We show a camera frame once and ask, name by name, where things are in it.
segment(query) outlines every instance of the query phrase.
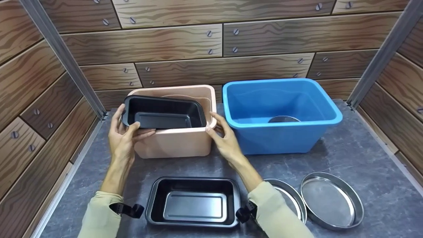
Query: finger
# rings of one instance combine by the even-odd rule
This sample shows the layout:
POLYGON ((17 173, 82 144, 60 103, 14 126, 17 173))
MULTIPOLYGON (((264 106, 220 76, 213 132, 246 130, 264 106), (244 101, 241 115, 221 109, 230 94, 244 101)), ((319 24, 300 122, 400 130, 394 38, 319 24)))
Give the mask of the finger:
POLYGON ((121 104, 118 107, 118 110, 115 112, 115 114, 112 117, 112 122, 110 124, 110 131, 119 132, 119 118, 122 116, 123 111, 125 110, 125 104, 121 104))
POLYGON ((126 133, 124 134, 124 138, 125 140, 129 141, 132 140, 132 138, 134 137, 135 132, 140 128, 140 123, 139 122, 135 122, 132 125, 130 125, 128 127, 128 130, 126 131, 126 133))
POLYGON ((145 139, 145 138, 147 138, 149 136, 152 136, 154 134, 156 134, 156 131, 155 130, 149 131, 147 133, 143 133, 143 134, 140 134, 140 135, 137 135, 137 136, 134 136, 132 139, 134 140, 134 142, 137 142, 137 141, 143 140, 143 139, 145 139))
POLYGON ((222 137, 220 137, 211 127, 206 127, 207 134, 216 142, 216 144, 219 144, 222 140, 222 137))
POLYGON ((225 118, 223 118, 223 116, 221 116, 221 115, 219 115, 219 114, 217 114, 215 112, 212 112, 212 111, 210 112, 210 114, 214 118, 216 118, 216 120, 218 122, 220 122, 220 125, 222 126, 223 131, 225 132, 225 135, 226 134, 229 134, 232 131, 232 129, 229 127, 228 123, 226 122, 225 118))
POLYGON ((119 134, 123 135, 126 132, 126 127, 123 124, 123 122, 121 120, 119 120, 119 129, 118 129, 119 134))

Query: black clip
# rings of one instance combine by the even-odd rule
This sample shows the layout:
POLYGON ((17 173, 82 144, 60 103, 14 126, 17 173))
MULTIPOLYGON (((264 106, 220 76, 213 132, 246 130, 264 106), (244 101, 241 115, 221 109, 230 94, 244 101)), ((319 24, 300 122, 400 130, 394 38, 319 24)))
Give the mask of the black clip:
POLYGON ((127 216, 130 216, 132 218, 137 218, 137 219, 141 217, 144 211, 144 207, 137 203, 135 203, 133 207, 130 207, 121 202, 117 202, 117 203, 110 204, 109 208, 118 215, 125 214, 127 216))

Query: black loaf pan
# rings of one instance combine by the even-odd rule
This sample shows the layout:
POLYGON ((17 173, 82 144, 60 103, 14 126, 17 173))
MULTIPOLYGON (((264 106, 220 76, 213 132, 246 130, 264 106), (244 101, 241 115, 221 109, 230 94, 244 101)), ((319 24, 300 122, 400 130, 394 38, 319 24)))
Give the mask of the black loaf pan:
POLYGON ((131 95, 124 103, 122 122, 126 126, 140 122, 141 128, 177 129, 207 124, 203 108, 196 101, 131 95))
POLYGON ((150 224, 230 228, 238 224, 236 182, 225 178, 162 177, 151 189, 146 209, 150 224))

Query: gray marble countertop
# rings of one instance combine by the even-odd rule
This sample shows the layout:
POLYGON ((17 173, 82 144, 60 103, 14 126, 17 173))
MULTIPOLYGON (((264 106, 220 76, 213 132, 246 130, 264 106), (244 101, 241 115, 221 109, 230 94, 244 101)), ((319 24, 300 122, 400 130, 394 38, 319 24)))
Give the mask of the gray marble countertop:
MULTIPOLYGON (((341 100, 335 101, 343 121, 330 128, 306 154, 248 156, 263 178, 283 180, 298 189, 303 177, 324 171, 349 183, 365 209, 362 224, 344 232, 333 232, 312 221, 307 226, 317 238, 423 237, 423 198, 362 124, 358 115, 341 100)), ((75 238, 90 198, 101 185, 110 155, 103 124, 73 180, 45 227, 43 238, 75 238)), ((125 203, 146 206, 154 181, 162 176, 227 177, 241 188, 242 204, 247 192, 235 171, 213 148, 207 157, 137 159, 124 192, 125 203)), ((119 238, 265 238, 253 222, 233 229, 154 226, 145 217, 123 217, 119 238)))

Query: wood grain pattern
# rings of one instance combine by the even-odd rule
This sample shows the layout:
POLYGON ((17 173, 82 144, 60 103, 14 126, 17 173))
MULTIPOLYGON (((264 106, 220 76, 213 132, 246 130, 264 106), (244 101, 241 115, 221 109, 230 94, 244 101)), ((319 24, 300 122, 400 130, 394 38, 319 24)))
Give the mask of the wood grain pattern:
POLYGON ((0 130, 64 71, 45 41, 0 66, 0 130))
POLYGON ((82 93, 67 72, 21 113, 21 117, 45 139, 50 138, 81 99, 82 93))
POLYGON ((400 52, 423 68, 423 17, 417 22, 413 30, 399 47, 400 52))
POLYGON ((60 174, 53 188, 50 190, 49 195, 47 195, 47 198, 44 200, 43 205, 41 205, 40 209, 38 210, 37 214, 35 215, 34 219, 32 220, 28 229, 25 231, 25 234, 22 236, 22 238, 31 238, 32 233, 37 228, 38 223, 43 218, 43 215, 46 213, 47 209, 49 208, 50 203, 52 202, 53 198, 56 196, 56 193, 59 191, 60 187, 62 186, 63 182, 68 176, 68 173, 71 170, 71 168, 72 168, 72 163, 68 163, 65 169, 60 174))
POLYGON ((360 103, 411 163, 423 172, 423 124, 375 83, 360 103))
POLYGON ((224 24, 224 56, 379 48, 400 13, 224 24))
POLYGON ((0 133, 0 198, 35 157, 44 142, 44 139, 19 117, 0 133), (16 132, 18 138, 11 138, 12 132, 16 132), (30 145, 35 147, 34 151, 30 151, 30 145))
POLYGON ((78 158, 79 154, 81 153, 82 149, 84 148, 85 144, 87 143, 88 139, 96 128, 98 122, 98 120, 94 120, 94 122, 90 126, 90 129, 88 129, 87 133, 85 134, 84 139, 81 140, 80 144, 78 145, 78 148, 75 150, 75 153, 70 159, 70 162, 72 164, 75 163, 76 159, 78 158))
POLYGON ((222 56, 222 25, 63 35, 79 65, 222 56))
POLYGON ((0 2, 0 65, 41 38, 19 0, 0 2))
POLYGON ((81 69, 94 90, 139 89, 143 87, 135 65, 132 63, 82 66, 81 69))
POLYGON ((222 87, 223 85, 212 85, 214 88, 214 91, 216 93, 216 102, 221 103, 222 102, 222 87))
POLYGON ((423 122, 417 108, 423 106, 423 69, 395 54, 377 82, 397 101, 423 122))
POLYGON ((135 64, 144 87, 225 84, 237 80, 306 77, 314 53, 135 64))
POLYGON ((388 149, 392 153, 398 152, 398 147, 392 142, 391 139, 377 126, 374 120, 361 108, 361 106, 357 107, 357 112, 363 117, 363 119, 367 122, 367 124, 373 129, 376 135, 385 143, 388 149))
POLYGON ((96 94, 104 108, 110 111, 112 108, 118 108, 130 92, 132 89, 96 91, 96 94))
POLYGON ((316 80, 332 99, 347 100, 359 78, 316 80))
POLYGON ((57 30, 81 32, 120 29, 110 0, 40 0, 57 30))
POLYGON ((312 79, 361 77, 376 52, 377 50, 349 50, 316 53, 307 77, 312 79))
POLYGON ((416 181, 423 186, 423 175, 417 170, 417 168, 410 162, 407 157, 401 151, 395 154, 395 156, 402 162, 407 168, 408 172, 416 179, 416 181))
POLYGON ((337 0, 333 8, 333 14, 358 13, 369 11, 402 11, 409 0, 337 0))
POLYGON ((0 234, 20 238, 96 118, 82 98, 0 202, 0 234))
POLYGON ((335 0, 113 0, 123 28, 330 14, 335 0), (317 11, 316 5, 322 4, 317 11))

